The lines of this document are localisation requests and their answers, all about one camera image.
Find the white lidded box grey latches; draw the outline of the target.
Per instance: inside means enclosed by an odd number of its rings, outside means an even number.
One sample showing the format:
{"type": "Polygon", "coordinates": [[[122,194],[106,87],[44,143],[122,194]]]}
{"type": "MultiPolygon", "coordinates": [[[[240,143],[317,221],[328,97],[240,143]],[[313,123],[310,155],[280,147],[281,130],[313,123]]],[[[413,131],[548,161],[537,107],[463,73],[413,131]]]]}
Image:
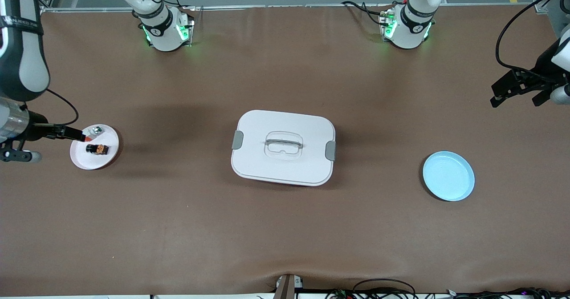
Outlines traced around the white lidded box grey latches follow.
{"type": "Polygon", "coordinates": [[[234,172],[255,181],[316,187],[333,174],[336,131],[317,115],[251,110],[232,141],[234,172]]]}

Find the pink round plate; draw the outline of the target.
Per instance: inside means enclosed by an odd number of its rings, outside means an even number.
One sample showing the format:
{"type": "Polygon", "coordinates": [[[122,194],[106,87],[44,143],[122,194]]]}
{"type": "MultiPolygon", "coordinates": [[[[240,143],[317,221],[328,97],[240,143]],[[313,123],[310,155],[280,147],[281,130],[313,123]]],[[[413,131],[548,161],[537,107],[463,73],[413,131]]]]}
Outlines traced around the pink round plate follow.
{"type": "Polygon", "coordinates": [[[69,149],[71,161],[75,166],[83,170],[97,170],[109,165],[118,156],[120,149],[120,138],[114,128],[105,124],[95,124],[85,129],[93,126],[102,127],[104,133],[93,141],[73,141],[69,149]],[[110,150],[108,155],[93,155],[86,151],[87,144],[108,145],[110,150]]]}

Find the light blue round plate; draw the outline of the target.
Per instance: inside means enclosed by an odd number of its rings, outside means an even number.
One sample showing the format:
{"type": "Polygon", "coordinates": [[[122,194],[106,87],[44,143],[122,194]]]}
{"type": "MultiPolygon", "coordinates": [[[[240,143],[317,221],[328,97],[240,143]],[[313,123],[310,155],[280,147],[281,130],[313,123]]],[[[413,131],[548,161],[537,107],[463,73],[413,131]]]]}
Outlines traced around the light blue round plate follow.
{"type": "Polygon", "coordinates": [[[447,202],[466,199],[476,185],[470,163],[451,151],[438,151],[427,157],[422,166],[422,179],[435,197],[447,202]]]}

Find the brown table mat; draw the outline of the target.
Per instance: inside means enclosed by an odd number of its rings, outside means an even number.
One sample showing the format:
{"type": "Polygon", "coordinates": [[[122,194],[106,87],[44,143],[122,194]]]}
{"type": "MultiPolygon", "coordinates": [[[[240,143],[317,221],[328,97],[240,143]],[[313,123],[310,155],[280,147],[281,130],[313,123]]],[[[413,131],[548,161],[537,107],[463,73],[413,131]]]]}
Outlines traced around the brown table mat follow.
{"type": "Polygon", "coordinates": [[[114,127],[121,153],[78,169],[69,141],[0,162],[0,295],[265,292],[400,279],[419,292],[570,289],[570,107],[533,94],[492,108],[496,37],[518,6],[440,8],[415,50],[353,9],[205,11],[191,47],[161,53],[119,13],[41,17],[51,89],[77,127],[114,127]],[[250,110],[320,115],[336,129],[319,187],[251,181],[231,166],[250,110]],[[476,176],[435,197],[427,157],[476,176]]]}

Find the silver table edge strip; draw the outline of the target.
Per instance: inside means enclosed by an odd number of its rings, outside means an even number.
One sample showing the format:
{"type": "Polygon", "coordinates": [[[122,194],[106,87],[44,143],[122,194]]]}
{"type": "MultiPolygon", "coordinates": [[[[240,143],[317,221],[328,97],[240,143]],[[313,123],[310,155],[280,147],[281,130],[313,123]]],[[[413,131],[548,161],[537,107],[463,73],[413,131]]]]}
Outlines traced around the silver table edge strip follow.
{"type": "MultiPolygon", "coordinates": [[[[527,3],[443,3],[439,8],[444,7],[462,7],[462,6],[522,6],[527,3]]],[[[187,6],[183,7],[189,11],[232,11],[250,8],[339,8],[344,7],[343,4],[305,4],[305,5],[234,5],[234,6],[187,6]]],[[[131,12],[131,7],[74,7],[74,8],[55,8],[42,7],[40,13],[113,13],[113,12],[131,12]]]]}

